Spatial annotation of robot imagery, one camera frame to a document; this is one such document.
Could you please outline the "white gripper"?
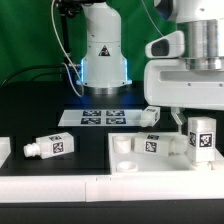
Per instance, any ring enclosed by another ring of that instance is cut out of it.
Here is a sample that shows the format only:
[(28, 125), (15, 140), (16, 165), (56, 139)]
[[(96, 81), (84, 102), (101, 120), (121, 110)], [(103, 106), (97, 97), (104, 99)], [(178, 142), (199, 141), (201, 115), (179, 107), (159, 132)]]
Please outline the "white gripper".
[(218, 39), (186, 39), (175, 31), (148, 43), (144, 97), (149, 105), (167, 106), (178, 132), (182, 108), (224, 110), (224, 44)]

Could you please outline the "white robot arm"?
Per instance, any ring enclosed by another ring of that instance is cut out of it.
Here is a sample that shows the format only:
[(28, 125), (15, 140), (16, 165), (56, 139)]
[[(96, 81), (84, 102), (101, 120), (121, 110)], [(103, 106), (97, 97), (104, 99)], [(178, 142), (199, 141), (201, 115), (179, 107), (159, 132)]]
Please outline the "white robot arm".
[[(178, 123), (181, 108), (224, 110), (224, 0), (153, 0), (176, 30), (148, 43), (144, 70), (148, 104), (169, 107)], [(80, 82), (96, 94), (129, 85), (121, 53), (121, 18), (105, 2), (82, 5), (87, 53)]]

